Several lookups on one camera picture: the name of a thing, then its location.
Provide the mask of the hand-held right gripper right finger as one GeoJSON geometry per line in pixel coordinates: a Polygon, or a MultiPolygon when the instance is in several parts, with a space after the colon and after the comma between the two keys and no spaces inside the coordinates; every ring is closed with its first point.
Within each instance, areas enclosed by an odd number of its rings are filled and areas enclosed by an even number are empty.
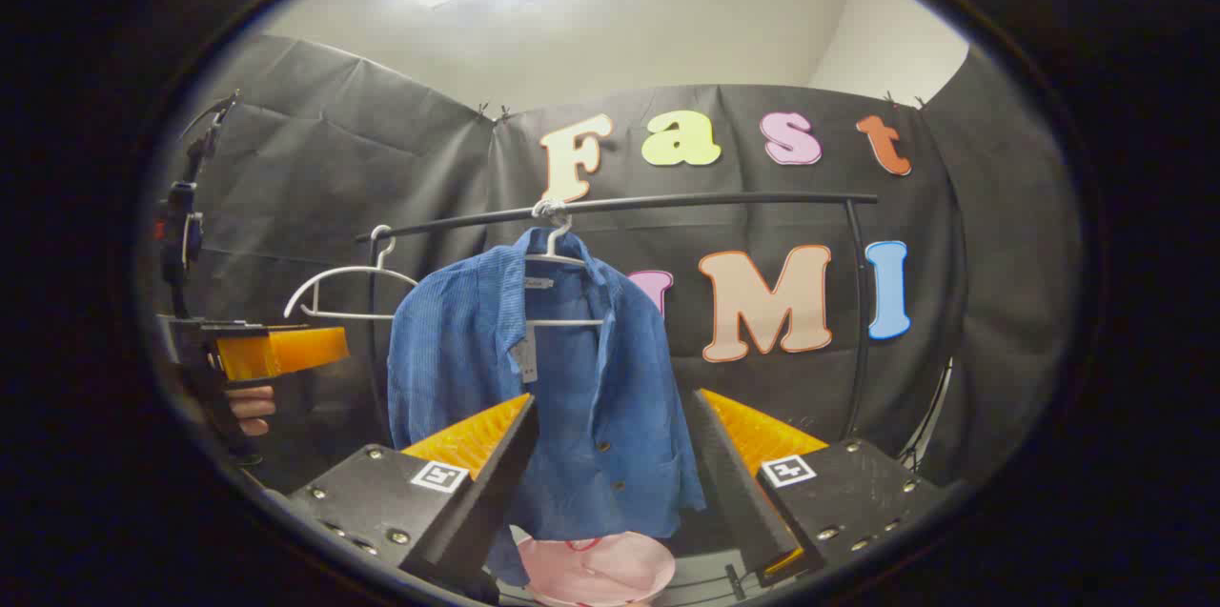
{"type": "Polygon", "coordinates": [[[706,389],[692,394],[691,439],[704,490],[762,587],[839,577],[954,501],[952,485],[928,481],[865,439],[824,442],[706,389]]]}

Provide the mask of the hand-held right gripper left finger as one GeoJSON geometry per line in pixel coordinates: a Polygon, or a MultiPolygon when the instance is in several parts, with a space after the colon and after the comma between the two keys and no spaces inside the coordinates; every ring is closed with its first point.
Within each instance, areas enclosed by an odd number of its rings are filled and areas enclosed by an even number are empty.
{"type": "Polygon", "coordinates": [[[355,555],[497,605],[486,562],[538,433],[536,399],[518,395],[403,451],[365,445],[285,501],[355,555]]]}

